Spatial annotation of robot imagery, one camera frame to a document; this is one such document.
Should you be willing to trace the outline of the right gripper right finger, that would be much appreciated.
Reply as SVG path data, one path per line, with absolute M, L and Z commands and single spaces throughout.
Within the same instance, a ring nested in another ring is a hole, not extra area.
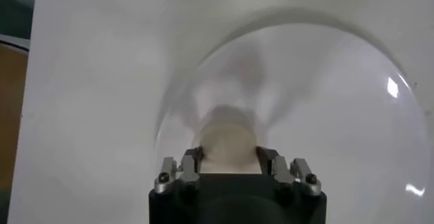
M 284 156 L 279 155 L 274 149 L 264 147 L 257 147 L 256 155 L 263 174 L 271 175 L 283 185 L 299 185 L 305 195 L 321 194 L 321 181 L 305 159 L 294 158 L 288 165 Z

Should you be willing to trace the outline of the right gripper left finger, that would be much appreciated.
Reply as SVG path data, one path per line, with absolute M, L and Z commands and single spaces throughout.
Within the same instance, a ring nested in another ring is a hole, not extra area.
M 179 187 L 182 195 L 199 194 L 203 189 L 200 175 L 202 159 L 202 147 L 187 149 L 180 163 L 174 157 L 163 158 L 154 182 L 154 192 L 167 195 Z

